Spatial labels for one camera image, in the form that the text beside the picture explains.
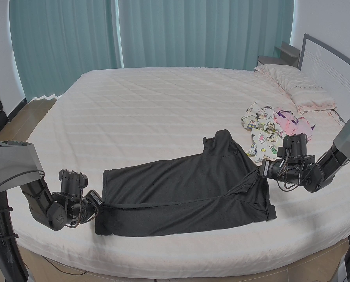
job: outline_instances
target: white cartoon print clothing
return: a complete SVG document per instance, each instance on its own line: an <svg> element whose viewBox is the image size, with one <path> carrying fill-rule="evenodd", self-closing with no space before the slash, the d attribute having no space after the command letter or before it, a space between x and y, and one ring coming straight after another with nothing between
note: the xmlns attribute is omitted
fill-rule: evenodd
<svg viewBox="0 0 350 282"><path fill-rule="evenodd" d="M287 136L274 120L275 115L271 106L260 108L254 102L242 117L242 124L244 128L251 129L254 142L247 155L254 156L257 163L263 159L277 158L277 150L282 146L283 138Z"/></svg>

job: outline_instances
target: bed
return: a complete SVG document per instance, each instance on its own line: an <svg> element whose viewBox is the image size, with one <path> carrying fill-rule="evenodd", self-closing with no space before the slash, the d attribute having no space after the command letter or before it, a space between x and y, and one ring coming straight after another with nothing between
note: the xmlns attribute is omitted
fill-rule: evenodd
<svg viewBox="0 0 350 282"><path fill-rule="evenodd" d="M327 80L340 83L338 93L350 99L350 60L328 48L305 36L301 69L316 82L325 82L323 87L332 89L332 95L337 88L330 87ZM340 116L347 120L349 104L340 97L336 98ZM217 130L228 129L248 150L251 134L240 118L254 101L296 114L290 98L257 71L91 71L55 103L28 142L36 147L50 191L60 188L59 170L69 169L85 173L87 191L95 189L101 194L105 169L201 153L202 138L213 137ZM318 158L330 148L343 123L330 110L304 116L317 124L307 148ZM8 199L14 208L11 216L19 245L68 266L120 277L248 275L285 266L350 235L350 164L331 185L316 193L302 188L284 193L275 181L268 182L277 219L160 237L97 236L93 222L55 232L31 217L19 188L9 190Z"/></svg>

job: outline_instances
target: black t-shirt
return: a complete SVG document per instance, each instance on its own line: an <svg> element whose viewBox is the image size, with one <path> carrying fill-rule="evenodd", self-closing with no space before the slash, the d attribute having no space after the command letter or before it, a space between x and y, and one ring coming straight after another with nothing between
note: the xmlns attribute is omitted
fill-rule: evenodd
<svg viewBox="0 0 350 282"><path fill-rule="evenodd" d="M106 170L97 235L160 236L275 219L267 179L220 130L201 154Z"/></svg>

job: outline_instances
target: black baseboard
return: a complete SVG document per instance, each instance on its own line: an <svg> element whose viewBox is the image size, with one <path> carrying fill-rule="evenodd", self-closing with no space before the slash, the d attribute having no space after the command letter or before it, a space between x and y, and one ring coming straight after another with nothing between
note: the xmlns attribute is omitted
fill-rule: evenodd
<svg viewBox="0 0 350 282"><path fill-rule="evenodd" d="M27 105L27 100L26 97L24 98L24 100L22 100L15 108L14 110L11 111L11 113L8 115L8 120L9 122L13 120L13 118L19 113L20 110L22 110L22 108L24 106Z"/></svg>

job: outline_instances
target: clothing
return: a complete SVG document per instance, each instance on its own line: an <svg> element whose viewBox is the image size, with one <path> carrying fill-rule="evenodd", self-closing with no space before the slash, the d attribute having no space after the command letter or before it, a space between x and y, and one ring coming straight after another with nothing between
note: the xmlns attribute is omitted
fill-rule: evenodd
<svg viewBox="0 0 350 282"><path fill-rule="evenodd" d="M276 218L267 179L230 132L203 143L198 155L104 171L95 233L160 236Z"/></svg>
<svg viewBox="0 0 350 282"><path fill-rule="evenodd" d="M275 121L276 115L271 106L260 108L254 102L242 117L242 124L244 128L251 129L254 142L246 154L254 156L257 163L264 159L277 158L277 150L286 136L281 125Z"/></svg>
<svg viewBox="0 0 350 282"><path fill-rule="evenodd" d="M281 126L287 135L292 136L303 133L307 135L308 140L311 140L315 125L311 127L306 118L303 116L296 118L290 111L282 110L281 108L275 108L274 111L275 122Z"/></svg>

